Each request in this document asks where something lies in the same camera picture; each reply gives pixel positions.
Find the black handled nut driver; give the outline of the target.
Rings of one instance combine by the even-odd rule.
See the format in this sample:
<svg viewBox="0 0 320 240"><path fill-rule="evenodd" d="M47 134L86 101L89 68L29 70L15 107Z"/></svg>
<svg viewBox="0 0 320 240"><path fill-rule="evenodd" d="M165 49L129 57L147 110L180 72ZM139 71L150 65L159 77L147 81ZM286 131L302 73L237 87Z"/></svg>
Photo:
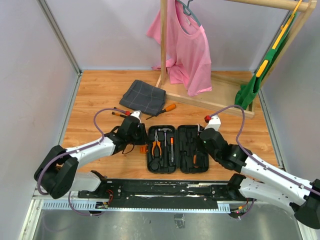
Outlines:
<svg viewBox="0 0 320 240"><path fill-rule="evenodd" d="M198 153L199 153L199 134L200 134L200 124L198 123L197 124L197 134L196 134L196 138L195 138L195 152L194 152L194 155L193 155L193 167L194 168L198 168L199 165L198 165Z"/></svg>

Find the orange handled pliers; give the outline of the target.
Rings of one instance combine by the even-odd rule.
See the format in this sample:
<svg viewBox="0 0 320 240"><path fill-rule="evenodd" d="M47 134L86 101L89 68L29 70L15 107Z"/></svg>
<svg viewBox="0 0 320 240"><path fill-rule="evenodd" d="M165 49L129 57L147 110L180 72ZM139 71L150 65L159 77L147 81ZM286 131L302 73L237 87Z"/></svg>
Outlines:
<svg viewBox="0 0 320 240"><path fill-rule="evenodd" d="M162 155L162 148L161 143L159 141L158 131L155 130L154 134L154 141L152 142L152 149L151 149L152 157L160 157Z"/></svg>

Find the claw hammer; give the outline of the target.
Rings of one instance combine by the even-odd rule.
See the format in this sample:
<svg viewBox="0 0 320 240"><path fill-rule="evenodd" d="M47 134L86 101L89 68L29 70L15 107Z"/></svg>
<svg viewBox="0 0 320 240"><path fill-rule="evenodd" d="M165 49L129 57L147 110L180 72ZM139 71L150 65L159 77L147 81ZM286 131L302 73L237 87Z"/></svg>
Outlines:
<svg viewBox="0 0 320 240"><path fill-rule="evenodd" d="M167 132L173 132L172 129L167 128L167 127L163 127L163 128L159 128L159 131L163 132L164 134L164 147L163 147L163 153L166 154L167 153Z"/></svg>

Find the orange utility knife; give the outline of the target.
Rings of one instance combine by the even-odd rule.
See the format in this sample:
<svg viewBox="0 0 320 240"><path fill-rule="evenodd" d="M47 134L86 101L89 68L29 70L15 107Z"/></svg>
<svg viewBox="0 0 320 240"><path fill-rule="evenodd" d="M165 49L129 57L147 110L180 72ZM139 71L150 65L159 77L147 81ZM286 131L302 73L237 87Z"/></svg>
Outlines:
<svg viewBox="0 0 320 240"><path fill-rule="evenodd" d="M170 162L174 163L174 138L170 137Z"/></svg>

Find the black plastic tool case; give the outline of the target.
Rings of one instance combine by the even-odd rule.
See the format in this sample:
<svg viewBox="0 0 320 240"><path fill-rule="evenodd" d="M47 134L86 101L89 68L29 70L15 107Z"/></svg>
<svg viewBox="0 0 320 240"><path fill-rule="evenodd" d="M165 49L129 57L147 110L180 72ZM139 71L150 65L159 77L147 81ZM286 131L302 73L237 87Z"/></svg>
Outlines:
<svg viewBox="0 0 320 240"><path fill-rule="evenodd" d="M173 132L167 132L167 153L164 154L164 132L160 128L170 128ZM161 143L162 155L152 157L152 146L155 131ZM174 163L171 163L170 138L174 139ZM153 125L148 129L146 144L140 148L142 154L146 154L147 169L154 174L171 174L180 170L184 174L205 173L209 170L209 154L202 148L198 138L198 168L194 168L193 157L195 154L195 139L197 137L197 125Z"/></svg>

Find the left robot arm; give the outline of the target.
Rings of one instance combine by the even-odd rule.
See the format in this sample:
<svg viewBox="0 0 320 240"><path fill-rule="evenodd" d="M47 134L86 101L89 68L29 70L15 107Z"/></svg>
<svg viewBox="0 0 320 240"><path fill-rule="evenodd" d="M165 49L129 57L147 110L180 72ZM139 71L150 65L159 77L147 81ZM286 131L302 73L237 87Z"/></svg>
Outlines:
<svg viewBox="0 0 320 240"><path fill-rule="evenodd" d="M107 179L95 170L83 173L77 170L103 157L124 153L128 145L144 145L147 141L145 124L133 115L101 138L71 148L56 145L34 173L38 189L44 195L59 199L71 191L87 191L96 198L107 193Z"/></svg>

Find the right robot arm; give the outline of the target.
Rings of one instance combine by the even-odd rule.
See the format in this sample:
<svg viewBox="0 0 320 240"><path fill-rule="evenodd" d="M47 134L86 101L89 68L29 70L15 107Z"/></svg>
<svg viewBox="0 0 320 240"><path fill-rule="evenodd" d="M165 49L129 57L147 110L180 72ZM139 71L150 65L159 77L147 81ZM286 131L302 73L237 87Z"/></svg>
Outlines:
<svg viewBox="0 0 320 240"><path fill-rule="evenodd" d="M229 144L213 128L199 139L207 153L225 169L235 171L226 188L232 200L241 197L262 201L294 215L300 223L320 228L320 181L309 181L285 172L239 144Z"/></svg>

